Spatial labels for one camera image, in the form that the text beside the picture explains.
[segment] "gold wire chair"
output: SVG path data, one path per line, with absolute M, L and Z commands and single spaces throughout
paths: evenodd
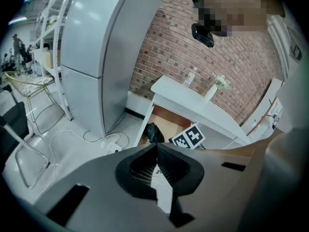
M 35 123 L 36 127 L 38 128 L 38 131 L 40 134 L 44 134 L 48 130 L 50 130 L 62 117 L 62 115 L 59 117 L 58 120 L 47 130 L 44 132 L 41 132 L 38 124 L 36 122 L 37 118 L 42 114 L 44 110 L 47 108 L 53 106 L 54 104 L 57 104 L 59 107 L 60 105 L 57 103 L 57 101 L 54 99 L 52 94 L 49 92 L 47 88 L 47 84 L 42 84 L 40 82 L 40 78 L 37 76 L 33 75 L 28 75 L 20 72 L 5 72 L 6 78 L 9 80 L 9 82 L 17 89 L 17 91 L 23 96 L 26 97 L 27 103 L 28 103 L 28 108 L 30 112 L 30 117 L 33 123 Z M 37 94 L 41 93 L 42 91 L 45 91 L 47 94 L 48 98 L 51 100 L 52 104 L 45 107 L 36 117 L 34 116 L 32 105 L 31 105 L 31 98 L 36 96 Z

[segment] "open drawer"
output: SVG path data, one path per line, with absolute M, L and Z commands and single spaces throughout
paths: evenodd
M 143 134 L 146 125 L 150 123 L 155 123 L 158 126 L 166 143 L 169 142 L 169 138 L 176 136 L 183 130 L 189 128 L 192 124 L 191 120 L 179 114 L 158 105 L 153 105 L 145 116 L 134 146 L 150 144 L 147 136 Z

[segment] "flower vase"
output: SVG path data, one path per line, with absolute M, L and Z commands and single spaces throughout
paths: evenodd
M 217 92 L 218 88 L 217 88 L 217 85 L 214 84 L 212 85 L 212 87 L 208 90 L 208 92 L 206 93 L 204 99 L 205 99 L 205 102 L 209 102 L 210 99 L 214 96 L 214 94 Z

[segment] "clear bottle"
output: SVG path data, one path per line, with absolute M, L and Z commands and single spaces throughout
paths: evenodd
M 192 81 L 193 81 L 193 79 L 195 77 L 196 72 L 197 72 L 197 68 L 194 67 L 193 68 L 193 72 L 190 72 L 190 74 L 187 76 L 187 78 L 185 79 L 185 81 L 183 83 L 183 85 L 185 87 L 189 87 L 190 86 L 190 84 L 192 83 Z

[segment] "white desk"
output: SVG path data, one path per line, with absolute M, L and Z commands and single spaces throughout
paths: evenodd
M 204 97 L 184 87 L 177 81 L 167 76 L 162 76 L 152 86 L 151 90 L 155 95 L 145 116 L 135 145 L 139 142 L 154 105 L 159 105 L 191 121 L 201 123 L 230 138 L 231 142 L 235 141 L 240 145 L 251 143 L 231 115 L 212 102 L 205 102 Z

